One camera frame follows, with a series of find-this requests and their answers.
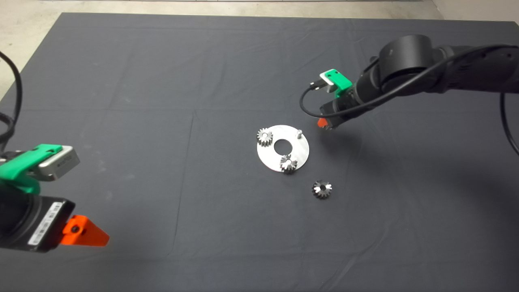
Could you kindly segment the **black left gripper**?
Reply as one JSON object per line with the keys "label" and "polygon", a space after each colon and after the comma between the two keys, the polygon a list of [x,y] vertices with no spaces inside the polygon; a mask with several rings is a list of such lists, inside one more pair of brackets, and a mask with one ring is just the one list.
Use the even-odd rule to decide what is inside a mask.
{"label": "black left gripper", "polygon": [[69,246],[105,247],[109,235],[86,216],[70,218],[74,209],[75,203],[65,198],[37,195],[2,198],[0,247],[34,253],[52,251],[60,242]]}

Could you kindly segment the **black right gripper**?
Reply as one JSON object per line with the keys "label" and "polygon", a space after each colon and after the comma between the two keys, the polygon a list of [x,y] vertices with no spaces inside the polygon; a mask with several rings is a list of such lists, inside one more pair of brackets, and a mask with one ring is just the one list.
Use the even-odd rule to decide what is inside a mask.
{"label": "black right gripper", "polygon": [[[352,87],[348,90],[346,90],[339,98],[335,98],[334,100],[325,103],[324,105],[321,105],[320,111],[322,115],[327,114],[334,114],[336,112],[349,110],[355,107],[358,107],[361,105],[361,103],[358,103],[356,100],[356,89],[355,87]],[[352,120],[354,118],[359,117],[362,114],[367,113],[367,109],[361,109],[356,112],[346,114],[346,115],[340,115],[340,116],[334,116],[332,118],[319,118],[317,121],[317,126],[319,128],[324,128],[326,130],[334,129],[339,126],[341,126],[343,123]]]}

